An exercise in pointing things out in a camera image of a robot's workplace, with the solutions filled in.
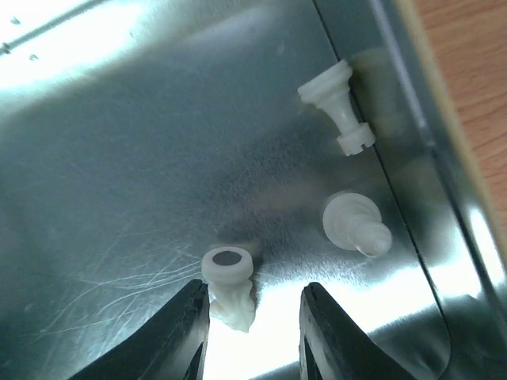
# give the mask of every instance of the wooden surface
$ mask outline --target wooden surface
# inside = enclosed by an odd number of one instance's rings
[[[414,1],[507,229],[507,1]]]

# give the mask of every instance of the metal surface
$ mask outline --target metal surface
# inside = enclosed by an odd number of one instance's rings
[[[449,328],[443,379],[505,378],[505,264],[409,30],[392,1],[317,4],[337,54],[359,63],[353,90]]]
[[[212,322],[205,378],[297,378],[299,296],[310,281],[413,375],[438,378],[451,345],[425,269],[454,343],[503,352],[486,341],[497,315],[427,154],[439,141],[428,125],[440,121],[420,121],[433,99],[406,90],[399,75],[412,47],[394,51],[377,26],[398,16],[383,2],[316,4],[55,2],[28,26],[29,6],[0,5],[2,379],[72,375],[199,278],[200,259],[220,243],[257,247],[257,319],[248,335]],[[296,92],[335,52],[351,59],[369,48],[405,63],[384,81],[401,132],[373,123],[396,199],[375,151],[343,156],[331,120]],[[325,239],[322,207],[347,189],[378,204],[395,237],[387,256]],[[474,328],[460,340],[470,310]]]

